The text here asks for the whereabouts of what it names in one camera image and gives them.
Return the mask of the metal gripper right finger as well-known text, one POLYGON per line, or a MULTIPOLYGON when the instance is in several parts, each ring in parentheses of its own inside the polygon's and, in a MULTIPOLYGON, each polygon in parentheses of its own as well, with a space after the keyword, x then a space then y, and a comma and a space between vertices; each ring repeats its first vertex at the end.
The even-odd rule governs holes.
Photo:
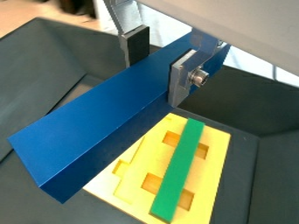
POLYGON ((208 33, 190 30, 190 49, 170 65, 168 103, 174 108, 220 70, 228 54, 228 44, 208 33))

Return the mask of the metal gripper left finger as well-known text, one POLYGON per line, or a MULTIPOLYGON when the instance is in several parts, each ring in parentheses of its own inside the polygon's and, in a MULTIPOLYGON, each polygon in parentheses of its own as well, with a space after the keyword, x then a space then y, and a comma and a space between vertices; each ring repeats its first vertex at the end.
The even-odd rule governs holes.
POLYGON ((149 54, 149 27, 144 25, 134 0, 104 0, 112 17, 125 55, 125 66, 130 67, 149 54))

